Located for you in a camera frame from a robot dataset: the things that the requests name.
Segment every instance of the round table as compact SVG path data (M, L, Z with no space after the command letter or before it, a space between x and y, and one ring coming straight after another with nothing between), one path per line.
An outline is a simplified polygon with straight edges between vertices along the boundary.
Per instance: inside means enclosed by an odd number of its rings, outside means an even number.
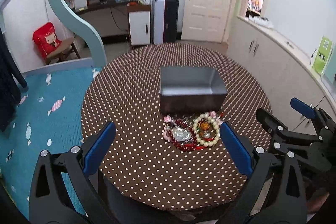
M84 98L83 138L97 134L107 121L115 123L115 141L100 170L125 196L162 210L230 202L246 177L221 140L188 153L162 137L160 67L170 65L216 68L228 90L219 113L254 146L268 148L270 136L255 112L260 107L271 111L271 106L257 80L219 52L178 43L142 47L104 67Z

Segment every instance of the suitcase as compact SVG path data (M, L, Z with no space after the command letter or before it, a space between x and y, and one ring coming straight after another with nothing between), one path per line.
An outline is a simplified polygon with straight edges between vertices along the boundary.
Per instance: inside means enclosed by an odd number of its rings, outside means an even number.
M179 0L152 0L152 41L155 45L175 42Z

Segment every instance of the red pillow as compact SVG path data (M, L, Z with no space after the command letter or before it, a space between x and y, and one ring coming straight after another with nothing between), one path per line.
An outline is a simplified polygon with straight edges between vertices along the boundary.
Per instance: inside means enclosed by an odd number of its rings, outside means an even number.
M57 39L54 25L51 22L36 30L33 34L33 40L44 60L62 43Z

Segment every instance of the cabinet handle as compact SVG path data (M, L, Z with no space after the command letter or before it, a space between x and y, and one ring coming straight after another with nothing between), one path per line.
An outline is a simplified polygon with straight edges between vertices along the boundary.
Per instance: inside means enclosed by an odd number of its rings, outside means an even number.
M255 53L257 52L257 49L259 48L259 44L255 45L254 51L253 51L253 57L255 56Z
M251 52L251 48L252 48L254 42L255 42L254 40L251 41L250 48L249 48L250 52Z

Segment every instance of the wooden chair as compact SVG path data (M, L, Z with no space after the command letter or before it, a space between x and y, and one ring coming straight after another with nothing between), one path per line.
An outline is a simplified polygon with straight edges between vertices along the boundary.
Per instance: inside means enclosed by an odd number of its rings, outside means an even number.
M63 62L73 52L77 55L78 59L80 59L81 56L79 55L75 47L74 40L75 40L74 37L63 40L62 44L55 51L53 51L47 56L45 60L46 65L49 65L50 62L56 58L58 58L57 62Z

